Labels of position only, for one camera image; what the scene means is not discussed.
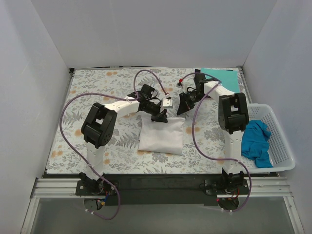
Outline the white t shirt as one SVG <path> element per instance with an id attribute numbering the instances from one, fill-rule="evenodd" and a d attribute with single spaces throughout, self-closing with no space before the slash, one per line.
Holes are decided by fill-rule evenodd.
<path id="1" fill-rule="evenodd" d="M 169 117 L 167 123 L 152 122 L 148 116 L 141 116 L 139 138 L 140 151 L 181 155 L 183 150 L 183 125 L 185 119 Z"/>

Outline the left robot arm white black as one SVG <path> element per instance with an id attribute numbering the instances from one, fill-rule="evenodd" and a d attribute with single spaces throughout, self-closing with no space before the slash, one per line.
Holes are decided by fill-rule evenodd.
<path id="1" fill-rule="evenodd" d="M 168 122 L 166 109 L 173 106 L 173 101 L 170 96 L 163 99 L 153 96 L 155 91 L 153 87 L 144 84 L 141 90 L 114 103 L 92 105 L 81 128 L 87 148 L 88 171 L 79 174 L 90 193 L 100 194 L 104 190 L 104 182 L 100 179 L 104 175 L 104 146 L 112 138 L 117 119 L 142 111 L 150 114 L 153 122 Z"/>

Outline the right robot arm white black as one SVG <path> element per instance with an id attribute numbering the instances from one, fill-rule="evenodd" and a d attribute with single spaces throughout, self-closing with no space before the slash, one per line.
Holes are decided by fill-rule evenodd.
<path id="1" fill-rule="evenodd" d="M 219 79 L 198 69 L 192 74 L 195 88 L 187 87 L 180 93 L 177 115 L 192 109 L 198 111 L 206 97 L 218 103 L 218 123 L 225 139 L 225 155 L 220 161 L 224 164 L 220 178 L 206 180 L 204 186 L 210 193 L 235 192 L 244 186 L 244 173 L 247 171 L 241 162 L 242 137 L 249 123 L 246 96 L 226 89 Z"/>

